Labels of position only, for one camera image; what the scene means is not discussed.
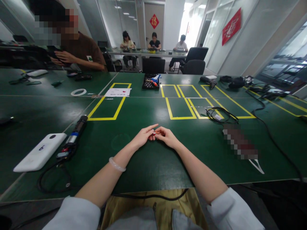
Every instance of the hand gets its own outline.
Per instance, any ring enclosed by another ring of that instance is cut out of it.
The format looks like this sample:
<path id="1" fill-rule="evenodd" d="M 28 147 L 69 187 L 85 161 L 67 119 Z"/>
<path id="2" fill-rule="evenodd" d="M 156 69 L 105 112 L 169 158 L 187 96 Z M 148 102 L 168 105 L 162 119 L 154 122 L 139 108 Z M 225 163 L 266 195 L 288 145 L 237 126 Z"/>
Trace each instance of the hand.
<path id="1" fill-rule="evenodd" d="M 141 129 L 141 131 L 133 138 L 133 140 L 130 143 L 132 143 L 137 148 L 142 147 L 149 139 L 149 137 L 153 134 L 154 132 L 153 128 L 157 126 L 158 124 L 155 124 Z"/>
<path id="2" fill-rule="evenodd" d="M 76 63 L 78 58 L 66 51 L 55 51 L 55 55 L 65 63 Z"/>
<path id="3" fill-rule="evenodd" d="M 175 149 L 177 146 L 179 146 L 181 143 L 178 141 L 178 139 L 175 137 L 175 135 L 167 128 L 159 127 L 155 130 L 156 135 L 154 136 L 157 140 L 161 140 L 167 144 L 167 146 Z"/>
<path id="4" fill-rule="evenodd" d="M 59 65 L 59 66 L 65 66 L 62 62 L 60 62 L 58 59 L 55 59 L 53 57 L 50 57 L 50 60 L 56 64 L 56 65 Z"/>

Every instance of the man in brown shirt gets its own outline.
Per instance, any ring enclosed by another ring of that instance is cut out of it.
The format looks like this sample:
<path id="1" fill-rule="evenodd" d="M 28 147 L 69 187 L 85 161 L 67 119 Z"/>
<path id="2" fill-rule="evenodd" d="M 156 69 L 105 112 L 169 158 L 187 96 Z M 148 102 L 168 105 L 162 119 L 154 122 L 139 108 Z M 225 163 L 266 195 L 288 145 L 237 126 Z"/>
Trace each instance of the man in brown shirt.
<path id="1" fill-rule="evenodd" d="M 81 71 L 107 72 L 106 62 L 96 42 L 78 31 L 78 16 L 56 0 L 30 0 L 30 9 L 40 21 L 47 22 L 53 33 L 61 34 L 61 48 L 56 56 L 64 63 L 76 63 Z M 50 57 L 59 66 L 64 64 Z"/>

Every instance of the white tape roll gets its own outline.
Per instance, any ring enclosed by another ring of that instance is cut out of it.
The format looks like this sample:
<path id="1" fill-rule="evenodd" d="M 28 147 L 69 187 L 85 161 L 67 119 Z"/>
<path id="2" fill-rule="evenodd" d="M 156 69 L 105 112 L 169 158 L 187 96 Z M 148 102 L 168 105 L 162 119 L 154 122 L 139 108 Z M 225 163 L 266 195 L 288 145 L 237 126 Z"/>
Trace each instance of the white tape roll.
<path id="1" fill-rule="evenodd" d="M 86 94 L 86 89 L 76 89 L 70 93 L 71 96 L 82 96 Z"/>

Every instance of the woman in white shirt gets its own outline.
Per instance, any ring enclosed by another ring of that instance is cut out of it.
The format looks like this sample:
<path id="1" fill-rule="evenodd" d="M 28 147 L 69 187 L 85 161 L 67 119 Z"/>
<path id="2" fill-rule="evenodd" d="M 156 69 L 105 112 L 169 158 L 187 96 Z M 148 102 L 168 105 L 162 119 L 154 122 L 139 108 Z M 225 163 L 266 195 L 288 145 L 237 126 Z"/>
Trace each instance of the woman in white shirt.
<path id="1" fill-rule="evenodd" d="M 111 195 L 133 154 L 147 140 L 159 140 L 173 148 L 181 158 L 195 187 L 207 201 L 207 209 L 219 229 L 264 229 L 245 201 L 196 156 L 169 130 L 158 124 L 141 129 L 134 139 L 119 151 L 75 195 L 64 199 L 60 210 L 43 230 L 96 230 L 100 208 Z M 117 219 L 107 229 L 157 229 L 155 208 L 133 209 Z M 172 229 L 199 230 L 191 219 L 173 210 Z"/>
<path id="2" fill-rule="evenodd" d="M 185 43 L 185 35 L 181 35 L 180 37 L 180 41 L 176 44 L 175 48 L 173 49 L 174 51 L 185 51 L 185 52 L 188 52 L 188 47 Z M 172 58 L 172 60 L 170 61 L 169 63 L 169 71 L 172 70 L 172 67 L 174 65 L 175 62 L 180 62 L 180 60 L 185 60 L 184 58 L 177 58 L 177 57 L 174 57 Z"/>
<path id="3" fill-rule="evenodd" d="M 127 31 L 124 31 L 122 33 L 122 38 L 123 38 L 123 42 L 121 43 L 121 48 L 122 49 L 127 50 L 128 48 L 129 49 L 135 48 L 135 45 L 134 45 L 133 41 L 130 39 L 129 34 L 128 34 Z M 132 70 L 136 69 L 137 58 L 135 56 L 125 55 L 125 56 L 123 56 L 122 59 L 123 59 L 123 61 L 125 63 L 125 67 L 126 68 L 129 68 L 128 61 L 132 60 L 132 65 L 133 65 Z"/>

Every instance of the green workbench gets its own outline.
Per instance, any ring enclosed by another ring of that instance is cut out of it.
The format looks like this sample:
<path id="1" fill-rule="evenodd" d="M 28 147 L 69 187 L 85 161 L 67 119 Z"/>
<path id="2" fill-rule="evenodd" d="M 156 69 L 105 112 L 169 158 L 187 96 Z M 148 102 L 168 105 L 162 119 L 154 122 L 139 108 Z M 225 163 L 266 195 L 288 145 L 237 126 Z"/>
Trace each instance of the green workbench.
<path id="1" fill-rule="evenodd" d="M 37 179 L 44 169 L 56 162 L 56 153 L 39 171 L 15 173 L 13 168 L 47 134 L 70 134 L 81 115 L 89 121 L 80 139 L 76 155 L 66 163 L 72 185 L 84 185 L 108 159 L 123 148 L 139 131 L 159 123 L 176 137 L 226 184 L 287 180 L 298 178 L 295 169 L 269 139 L 264 125 L 250 112 L 261 107 L 245 89 L 230 91 L 218 83 L 209 90 L 200 76 L 164 74 L 161 88 L 143 90 L 144 74 L 93 73 L 93 80 L 75 82 L 64 71 L 50 71 L 40 77 L 41 85 L 11 86 L 19 70 L 0 71 L 1 116 L 14 116 L 17 123 L 1 129 L 0 167 L 3 202 L 60 198 L 76 194 L 77 189 L 60 194 L 43 194 Z M 54 88 L 50 83 L 64 79 Z M 132 88 L 129 97 L 91 98 L 70 93 L 85 88 L 88 93 L 104 95 L 110 87 Z M 305 101 L 288 96 L 273 102 L 264 100 L 266 108 L 257 112 L 265 120 L 276 142 L 307 176 L 306 124 L 297 116 L 307 115 Z M 222 126 L 207 119 L 205 108 L 223 106 L 240 118 L 246 138 L 260 151 L 261 174 L 248 160 L 238 160 L 222 134 Z M 46 174 L 43 185 L 63 189 L 67 178 L 60 168 Z M 148 141 L 131 158 L 114 193 L 129 193 L 193 187 L 178 155 L 159 141 Z"/>

